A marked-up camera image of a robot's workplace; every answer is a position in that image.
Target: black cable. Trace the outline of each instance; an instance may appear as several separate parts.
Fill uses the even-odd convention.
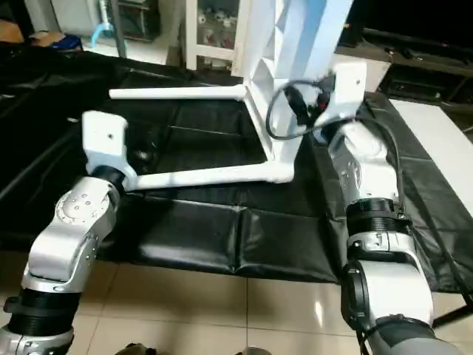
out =
[[[277,98],[279,97],[279,95],[281,95],[281,92],[283,92],[285,89],[293,85],[298,85],[298,84],[307,85],[310,87],[319,87],[319,83],[317,81],[307,80],[307,79],[296,79],[296,80],[289,80],[284,85],[281,85],[278,88],[278,90],[276,90],[276,92],[273,94],[273,97],[271,98],[271,101],[269,102],[268,111],[266,112],[266,131],[268,132],[269,136],[272,139],[276,139],[278,141],[289,141],[290,139],[301,137],[314,130],[314,128],[311,127],[311,128],[306,129],[305,131],[293,133],[291,135],[275,135],[271,129],[270,118],[271,118],[271,113],[273,112],[274,104],[276,103]]]
[[[317,121],[314,126],[311,128],[307,128],[306,130],[298,133],[293,133],[290,135],[286,136],[278,136],[275,135],[274,132],[271,130],[270,126],[270,119],[271,119],[271,113],[274,107],[274,103],[276,102],[276,99],[279,97],[280,93],[287,88],[290,85],[293,84],[306,84],[306,85],[311,85],[312,87],[317,87],[318,84],[315,81],[309,81],[309,80],[294,80],[294,81],[289,81],[285,85],[282,85],[278,90],[274,93],[270,104],[268,106],[268,112],[266,114],[266,131],[268,132],[269,136],[272,137],[273,139],[276,139],[278,141],[288,141],[290,139],[298,138],[303,135],[306,135],[307,133],[314,132],[319,129],[323,129],[331,124],[342,124],[342,123],[349,123],[349,122],[356,122],[356,121],[363,121],[363,122],[371,122],[372,124],[375,124],[378,128],[380,128],[382,131],[384,131],[387,134],[387,137],[389,138],[390,142],[388,142],[388,145],[391,147],[392,153],[394,155],[394,170],[396,173],[396,180],[397,180],[397,185],[398,185],[398,208],[400,214],[404,214],[404,203],[405,203],[405,194],[404,194],[404,182],[402,178],[402,170],[401,170],[401,159],[399,155],[399,148],[398,148],[398,143],[396,142],[396,139],[394,137],[394,134],[392,133],[391,129],[386,125],[383,124],[382,122],[374,119],[374,118],[368,118],[368,117],[350,117],[350,118],[331,118],[330,120],[327,120],[321,124],[317,124]]]

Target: cable connector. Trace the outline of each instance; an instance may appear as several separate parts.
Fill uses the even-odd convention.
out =
[[[297,88],[290,85],[289,87],[286,87],[284,89],[284,95],[286,96],[289,107],[296,115],[297,125],[305,125],[310,127],[313,126],[316,120],[312,119],[309,116],[309,112],[307,111],[307,104],[304,101],[304,96],[302,95],[302,93]]]

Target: black mat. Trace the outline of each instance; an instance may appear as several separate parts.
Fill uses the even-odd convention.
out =
[[[265,160],[242,103],[111,101],[106,94],[110,87],[235,84],[234,78],[90,53],[65,58],[15,51],[11,55],[0,49],[0,93],[14,95],[0,101],[7,112],[0,113],[0,145],[9,167],[0,181],[3,249],[26,251],[50,222],[57,199],[85,174],[80,123],[68,120],[79,118],[84,110],[112,112],[129,122],[129,161],[139,174]],[[26,67],[34,61],[32,55],[45,58]],[[401,148],[406,208],[432,289],[456,289],[434,234],[444,240],[473,285],[472,217],[389,101],[377,95],[369,99]],[[326,148],[305,138],[291,183],[238,183],[125,196],[100,258],[334,283],[346,238],[341,191]]]

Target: shelf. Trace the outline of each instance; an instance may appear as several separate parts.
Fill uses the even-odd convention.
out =
[[[233,61],[234,56],[235,56],[235,51],[229,50],[227,48],[204,46],[202,44],[198,44],[196,46],[196,54],[201,55],[203,57],[225,59],[226,61]]]

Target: white floor tile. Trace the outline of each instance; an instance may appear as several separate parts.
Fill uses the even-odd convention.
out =
[[[98,320],[98,317],[75,316],[74,323],[72,324],[74,327],[74,340],[67,355],[87,354]]]
[[[436,317],[465,305],[459,294],[433,294],[434,315]],[[473,340],[473,316],[454,322],[435,330],[440,339],[449,342],[468,342]]]
[[[340,312],[340,288],[320,283],[248,280],[248,327],[354,337]]]
[[[248,345],[264,348],[271,355],[357,355],[354,337],[248,329]]]
[[[246,280],[122,264],[103,315],[245,327]]]
[[[473,342],[453,343],[464,355],[473,355]]]
[[[131,342],[170,355],[235,355],[246,346],[246,329],[101,318],[88,355],[113,355]]]
[[[27,253],[0,251],[0,306],[11,296],[18,296],[21,278],[28,261]]]

